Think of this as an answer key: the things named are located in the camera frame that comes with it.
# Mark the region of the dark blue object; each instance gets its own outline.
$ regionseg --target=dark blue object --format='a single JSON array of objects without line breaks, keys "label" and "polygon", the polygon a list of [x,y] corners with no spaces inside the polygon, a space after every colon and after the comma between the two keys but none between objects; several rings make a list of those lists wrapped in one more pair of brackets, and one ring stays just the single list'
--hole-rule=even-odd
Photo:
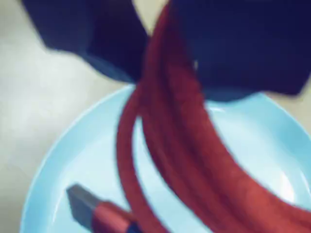
[{"label": "dark blue object", "polygon": [[133,223],[127,230],[127,233],[142,233],[142,231],[136,223]]},{"label": "dark blue object", "polygon": [[311,1],[172,1],[203,86],[301,91],[311,71]]},{"label": "dark blue object", "polygon": [[[23,0],[45,44],[136,82],[148,36],[130,0]],[[311,2],[172,0],[208,98],[298,94],[311,70]]]},{"label": "dark blue object", "polygon": [[110,78],[140,78],[148,35],[131,0],[23,3],[47,47],[76,53]]}]

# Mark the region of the blue plate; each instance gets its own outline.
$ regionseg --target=blue plate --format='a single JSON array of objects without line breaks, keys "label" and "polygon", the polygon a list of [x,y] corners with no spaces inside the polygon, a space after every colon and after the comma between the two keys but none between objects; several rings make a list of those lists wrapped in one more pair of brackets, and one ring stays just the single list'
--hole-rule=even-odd
[{"label": "blue plate", "polygon": [[[104,99],[63,134],[42,163],[28,193],[20,233],[86,233],[70,215],[66,188],[75,182],[129,208],[115,161],[115,135],[133,87]],[[213,122],[236,160],[287,202],[311,209],[311,140],[263,94],[233,103],[208,102]],[[141,121],[135,127],[138,176],[159,218],[176,233],[210,232],[167,188],[147,152]]]}]

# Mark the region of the white table surface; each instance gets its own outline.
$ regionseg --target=white table surface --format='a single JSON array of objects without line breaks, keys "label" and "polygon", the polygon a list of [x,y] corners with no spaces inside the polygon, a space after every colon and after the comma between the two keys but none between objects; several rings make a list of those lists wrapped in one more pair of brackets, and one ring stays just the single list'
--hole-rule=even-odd
[{"label": "white table surface", "polygon": [[[136,0],[152,30],[165,0]],[[123,84],[80,58],[44,48],[16,0],[0,1],[0,232],[17,233],[22,206],[43,156],[80,113]],[[311,132],[311,87],[275,97]]]}]

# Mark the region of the red cable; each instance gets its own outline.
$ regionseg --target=red cable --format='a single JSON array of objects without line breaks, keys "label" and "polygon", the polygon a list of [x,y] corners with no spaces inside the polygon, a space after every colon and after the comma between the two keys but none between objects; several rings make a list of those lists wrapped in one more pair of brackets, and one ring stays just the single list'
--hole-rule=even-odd
[{"label": "red cable", "polygon": [[167,5],[146,52],[143,77],[117,135],[121,184],[145,233],[169,232],[146,201],[133,165],[141,116],[153,162],[175,194],[215,233],[311,233],[311,213],[281,201],[233,160],[218,137]]}]

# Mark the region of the light blue plate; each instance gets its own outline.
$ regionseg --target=light blue plate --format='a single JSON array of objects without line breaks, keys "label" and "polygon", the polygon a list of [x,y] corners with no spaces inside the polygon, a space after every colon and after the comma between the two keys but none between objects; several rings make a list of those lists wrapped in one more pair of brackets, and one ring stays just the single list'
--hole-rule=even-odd
[{"label": "light blue plate", "polygon": [[[115,134],[132,90],[125,88],[96,104],[54,144],[29,191],[20,233],[86,233],[71,218],[65,193],[75,182],[128,208],[116,169]],[[301,126],[262,94],[207,105],[237,161],[284,200],[311,209],[311,140]],[[210,232],[159,177],[139,120],[134,150],[143,189],[160,219],[175,233]]]}]

